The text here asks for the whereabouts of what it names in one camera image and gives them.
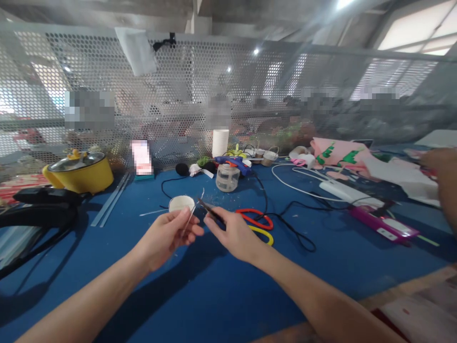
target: phone screen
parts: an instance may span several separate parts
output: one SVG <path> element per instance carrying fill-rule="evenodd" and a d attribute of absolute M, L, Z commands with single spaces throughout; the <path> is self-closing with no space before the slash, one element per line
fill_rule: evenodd
<path fill-rule="evenodd" d="M 137 175 L 151 175 L 152 162 L 151 154 L 149 153 L 149 145 L 147 140 L 131 141 L 133 160 L 135 162 L 135 170 Z"/>

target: ceiling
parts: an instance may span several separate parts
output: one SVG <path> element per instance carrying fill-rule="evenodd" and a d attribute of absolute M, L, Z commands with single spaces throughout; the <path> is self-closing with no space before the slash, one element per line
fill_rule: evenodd
<path fill-rule="evenodd" d="M 0 0 L 11 20 L 369 47 L 401 0 Z"/>

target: light fixture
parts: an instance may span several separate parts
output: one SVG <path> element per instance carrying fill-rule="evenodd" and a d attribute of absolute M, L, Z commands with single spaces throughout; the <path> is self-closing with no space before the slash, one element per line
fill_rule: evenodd
<path fill-rule="evenodd" d="M 340 10 L 342 8 L 345 8 L 347 5 L 349 5 L 351 2 L 354 0 L 338 0 L 337 3 L 337 10 Z"/>

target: red scissors handle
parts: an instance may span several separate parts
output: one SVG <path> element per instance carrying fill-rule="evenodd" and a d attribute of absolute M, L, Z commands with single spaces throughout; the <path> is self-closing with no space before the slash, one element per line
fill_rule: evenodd
<path fill-rule="evenodd" d="M 272 230 L 273 229 L 273 222 L 271 221 L 271 219 L 268 217 L 268 216 L 264 216 L 265 220 L 267 221 L 268 225 L 264 225 L 264 224 L 261 224 L 259 222 L 256 222 L 254 219 L 248 217 L 247 215 L 243 214 L 243 213 L 255 213 L 255 214 L 258 214 L 258 215 L 263 215 L 262 212 L 258 211 L 258 210 L 255 210 L 255 209 L 239 209 L 239 210 L 236 210 L 235 211 L 236 213 L 239 213 L 241 214 L 241 216 L 243 217 L 244 220 L 250 222 L 251 224 L 261 228 L 261 229 L 264 229 L 264 230 Z"/>

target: metal mesh screen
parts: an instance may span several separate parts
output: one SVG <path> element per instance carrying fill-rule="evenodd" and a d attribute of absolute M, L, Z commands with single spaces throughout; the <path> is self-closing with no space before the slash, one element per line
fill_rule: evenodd
<path fill-rule="evenodd" d="M 168 34 L 149 34 L 150 44 Z M 39 172 L 69 148 L 128 166 L 129 141 L 147 139 L 156 167 L 211 152 L 210 99 L 230 102 L 229 145 L 308 145 L 313 136 L 411 141 L 448 128 L 455 89 L 448 57 L 177 35 L 158 72 L 134 77 L 111 29 L 0 24 L 2 173 Z M 449 87 L 436 87 L 449 82 Z M 114 129 L 66 130 L 65 91 L 110 91 Z"/>

